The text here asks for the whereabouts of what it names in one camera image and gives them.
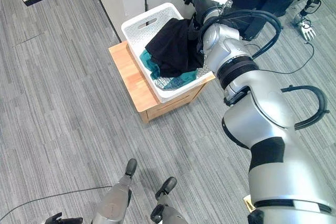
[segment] black wire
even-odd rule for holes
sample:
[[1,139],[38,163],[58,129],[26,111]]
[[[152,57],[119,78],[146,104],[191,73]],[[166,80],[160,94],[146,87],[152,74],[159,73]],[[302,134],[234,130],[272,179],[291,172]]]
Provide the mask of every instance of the black wire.
[[312,11],[311,13],[309,13],[309,12],[306,12],[306,13],[307,14],[313,14],[313,13],[317,12],[317,10],[321,7],[321,5],[322,5],[322,0],[320,0],[319,6],[314,11]]
[[39,199],[33,199],[31,201],[28,201],[26,203],[23,203],[17,207],[14,207],[12,210],[10,210],[8,213],[6,213],[4,216],[1,217],[0,221],[2,221],[7,215],[9,215],[11,212],[13,212],[15,209],[19,208],[19,207],[22,207],[26,204],[29,204],[29,203],[32,203],[32,202],[35,202],[35,201],[39,201],[39,200],[42,200],[42,199],[48,199],[48,198],[52,198],[52,197],[56,197],[56,196],[61,196],[61,195],[65,195],[65,194],[73,194],[73,193],[78,193],[80,191],[90,191],[90,190],[95,190],[95,189],[101,189],[101,188],[111,188],[112,186],[99,186],[99,187],[92,187],[92,188],[88,188],[88,189],[82,189],[82,190],[76,190],[76,191],[69,191],[67,193],[62,193],[62,194],[55,194],[55,195],[50,195],[50,196],[46,196],[46,197],[43,197],[43,198],[39,198]]
[[228,22],[231,19],[239,19],[244,17],[262,18],[266,22],[270,23],[276,31],[276,34],[273,36],[273,38],[266,45],[264,45],[259,51],[257,51],[254,55],[252,55],[253,59],[259,57],[261,54],[266,52],[275,44],[275,42],[278,40],[280,36],[280,32],[282,29],[281,22],[275,15],[262,10],[237,10],[228,14],[224,14],[222,16],[209,18],[199,31],[197,50],[198,51],[201,50],[203,46],[202,41],[203,35],[212,24],[221,23],[222,21]]
[[289,72],[289,73],[285,73],[285,72],[278,72],[278,71],[273,71],[273,70],[266,70],[266,69],[260,69],[260,71],[266,71],[266,72],[272,72],[272,73],[279,73],[279,74],[292,74],[292,73],[295,73],[295,72],[297,72],[297,71],[299,71],[299,70],[301,70],[302,68],[304,68],[304,66],[313,58],[313,56],[314,56],[314,54],[315,54],[315,48],[314,48],[314,46],[311,44],[311,43],[309,43],[309,42],[306,42],[305,44],[308,44],[308,45],[310,45],[311,46],[311,48],[312,48],[312,54],[311,54],[311,56],[309,57],[309,59],[300,67],[300,68],[298,68],[297,70],[295,70],[295,71],[292,71],[292,72]]

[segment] teal cloth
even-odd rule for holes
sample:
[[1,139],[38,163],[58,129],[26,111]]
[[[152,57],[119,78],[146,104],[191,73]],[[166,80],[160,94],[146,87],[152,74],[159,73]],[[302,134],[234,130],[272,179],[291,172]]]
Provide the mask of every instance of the teal cloth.
[[178,77],[174,77],[166,86],[164,86],[163,90],[172,90],[178,89],[188,83],[192,82],[196,79],[196,71],[183,73]]
[[[150,55],[150,53],[147,52],[147,50],[144,50],[142,54],[140,55],[140,60],[142,61],[144,66],[152,72],[151,73],[152,80],[157,80],[160,78],[160,68],[157,64],[151,61],[151,57],[152,56]],[[196,79],[196,73],[197,71],[192,71],[192,72],[183,73],[178,77],[171,78],[171,81],[167,85],[164,86],[163,90],[178,89],[192,82],[193,80]]]
[[150,70],[151,73],[151,78],[153,80],[156,80],[160,76],[160,68],[157,64],[155,64],[153,61],[151,61],[151,55],[147,50],[145,49],[144,52],[140,55],[140,60],[144,64],[144,66]]

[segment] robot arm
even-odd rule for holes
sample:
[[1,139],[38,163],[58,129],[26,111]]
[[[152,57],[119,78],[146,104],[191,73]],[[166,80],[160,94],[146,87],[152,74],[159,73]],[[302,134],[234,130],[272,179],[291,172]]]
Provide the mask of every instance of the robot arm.
[[[206,21],[211,13],[197,15]],[[264,223],[336,223],[336,204],[320,169],[298,143],[291,110],[273,76],[259,70],[234,28],[212,24],[202,39],[205,62],[230,105],[223,129],[252,153],[249,186],[258,211],[249,221],[262,211]]]

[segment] wooden cabinet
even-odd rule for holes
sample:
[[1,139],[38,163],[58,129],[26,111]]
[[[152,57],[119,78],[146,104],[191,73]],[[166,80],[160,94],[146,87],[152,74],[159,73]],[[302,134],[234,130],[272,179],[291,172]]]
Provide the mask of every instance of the wooden cabinet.
[[109,51],[120,72],[121,78],[126,85],[135,108],[139,112],[144,123],[148,123],[153,118],[195,100],[204,86],[215,78],[215,76],[212,75],[198,86],[179,95],[173,100],[161,103],[148,84],[137,62],[133,59],[127,42],[124,41],[115,45],[109,48]]

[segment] white laundry basket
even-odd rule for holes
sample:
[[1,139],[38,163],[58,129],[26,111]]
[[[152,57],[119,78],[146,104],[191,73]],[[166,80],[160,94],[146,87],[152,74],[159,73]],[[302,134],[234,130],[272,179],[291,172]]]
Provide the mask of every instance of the white laundry basket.
[[137,17],[134,17],[121,25],[121,30],[127,39],[127,42],[130,46],[135,60],[137,61],[140,69],[142,70],[148,83],[152,87],[154,93],[161,103],[172,100],[173,98],[196,87],[197,85],[202,83],[207,77],[210,77],[212,75],[212,72],[207,72],[196,80],[176,90],[164,91],[154,84],[154,81],[151,78],[151,72],[144,66],[144,64],[140,60],[140,55],[145,50],[145,46],[148,44],[148,42],[171,18],[183,19],[183,17],[173,4],[165,3],[143,14],[140,14]]

